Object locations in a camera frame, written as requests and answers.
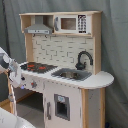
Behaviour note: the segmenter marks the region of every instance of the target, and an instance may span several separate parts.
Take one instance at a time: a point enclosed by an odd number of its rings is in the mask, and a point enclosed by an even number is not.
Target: microwave door
[[[61,15],[57,17],[57,33],[78,33],[78,16]]]

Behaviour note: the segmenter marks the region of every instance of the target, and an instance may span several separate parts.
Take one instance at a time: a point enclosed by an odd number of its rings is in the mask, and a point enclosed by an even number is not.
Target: sink basin
[[[53,77],[63,78],[63,79],[70,79],[76,81],[83,81],[90,77],[92,74],[87,71],[69,69],[69,68],[62,68],[54,73],[51,74]]]

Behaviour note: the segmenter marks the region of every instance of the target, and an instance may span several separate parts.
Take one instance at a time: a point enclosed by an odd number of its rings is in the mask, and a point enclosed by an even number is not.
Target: countertop
[[[69,79],[63,79],[63,78],[53,77],[51,75],[53,72],[55,72],[61,68],[62,67],[57,67],[57,68],[50,70],[49,72],[46,72],[44,74],[38,74],[35,72],[33,73],[31,71],[24,71],[24,70],[22,70],[22,73],[26,74],[26,75],[32,75],[32,76],[36,76],[39,78],[43,78],[45,80],[52,80],[52,81],[56,81],[58,83],[69,84],[70,86],[84,88],[84,89],[97,89],[97,88],[107,87],[107,86],[111,85],[114,81],[114,77],[111,74],[104,72],[104,71],[100,71],[96,75],[91,75],[84,81],[74,81],[74,80],[69,80]]]

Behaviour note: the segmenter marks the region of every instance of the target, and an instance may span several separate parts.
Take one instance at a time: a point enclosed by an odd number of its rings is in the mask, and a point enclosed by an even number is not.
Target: gray wall
[[[0,0],[0,47],[2,47],[5,51],[7,50],[2,0]],[[5,74],[0,74],[0,102],[7,99],[7,97],[8,97],[7,77]]]
[[[128,127],[128,0],[5,0],[11,55],[25,61],[19,13],[101,10],[102,70],[115,77],[106,88],[106,120]]]

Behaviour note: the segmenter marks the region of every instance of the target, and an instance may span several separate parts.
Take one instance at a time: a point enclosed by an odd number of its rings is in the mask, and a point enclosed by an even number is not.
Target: tile backsplash
[[[78,54],[89,52],[93,57],[93,38],[58,35],[33,35],[34,61],[57,66],[75,68]],[[85,70],[91,71],[88,56],[82,55],[81,62],[86,62]]]

